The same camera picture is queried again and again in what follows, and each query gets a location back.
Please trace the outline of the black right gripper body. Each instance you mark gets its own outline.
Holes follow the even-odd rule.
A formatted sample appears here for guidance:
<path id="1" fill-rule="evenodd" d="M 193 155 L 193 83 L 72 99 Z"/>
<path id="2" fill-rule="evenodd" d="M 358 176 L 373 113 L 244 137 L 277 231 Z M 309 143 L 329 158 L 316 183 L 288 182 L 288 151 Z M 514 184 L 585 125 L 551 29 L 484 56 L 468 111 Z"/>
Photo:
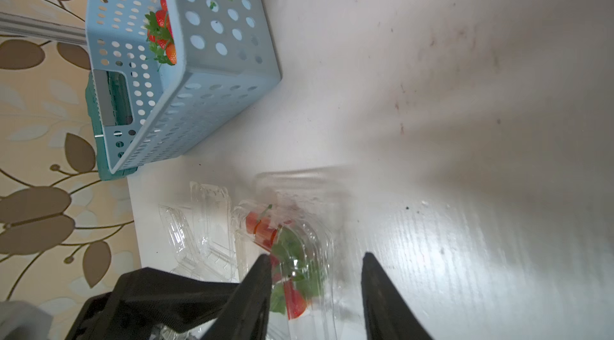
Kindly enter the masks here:
<path id="1" fill-rule="evenodd" d="M 158 325 L 184 333 L 216 319 L 237 288 L 150 267 L 131 271 L 84 303 L 67 338 L 148 339 Z"/>

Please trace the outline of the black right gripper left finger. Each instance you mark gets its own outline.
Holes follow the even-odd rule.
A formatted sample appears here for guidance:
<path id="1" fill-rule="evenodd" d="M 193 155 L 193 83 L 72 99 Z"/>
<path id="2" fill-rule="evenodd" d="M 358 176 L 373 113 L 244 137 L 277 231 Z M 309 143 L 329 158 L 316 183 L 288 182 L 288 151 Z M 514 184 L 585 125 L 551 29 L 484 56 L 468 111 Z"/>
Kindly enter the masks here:
<path id="1" fill-rule="evenodd" d="M 201 339 L 265 339 L 270 313 L 272 266 L 260 255 Z"/>

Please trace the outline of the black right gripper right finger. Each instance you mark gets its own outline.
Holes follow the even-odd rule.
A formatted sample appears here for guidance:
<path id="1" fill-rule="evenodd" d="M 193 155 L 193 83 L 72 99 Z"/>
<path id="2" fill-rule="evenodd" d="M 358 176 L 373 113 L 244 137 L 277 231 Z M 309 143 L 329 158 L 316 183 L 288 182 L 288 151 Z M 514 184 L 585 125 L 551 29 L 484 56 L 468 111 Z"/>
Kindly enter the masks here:
<path id="1" fill-rule="evenodd" d="M 361 292 L 368 339 L 432 339 L 370 252 L 363 257 Z"/>

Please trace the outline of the strawberry cluster with green leaves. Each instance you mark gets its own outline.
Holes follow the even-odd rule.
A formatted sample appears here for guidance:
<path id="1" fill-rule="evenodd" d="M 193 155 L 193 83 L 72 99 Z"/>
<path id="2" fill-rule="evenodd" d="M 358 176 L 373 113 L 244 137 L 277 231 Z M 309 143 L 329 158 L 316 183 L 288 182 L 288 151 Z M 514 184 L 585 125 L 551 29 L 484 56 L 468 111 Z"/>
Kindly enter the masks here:
<path id="1" fill-rule="evenodd" d="M 160 0 L 161 8 L 145 15 L 147 40 L 154 60 L 160 65 L 174 66 L 177 63 L 177 49 L 170 23 L 168 4 Z"/>

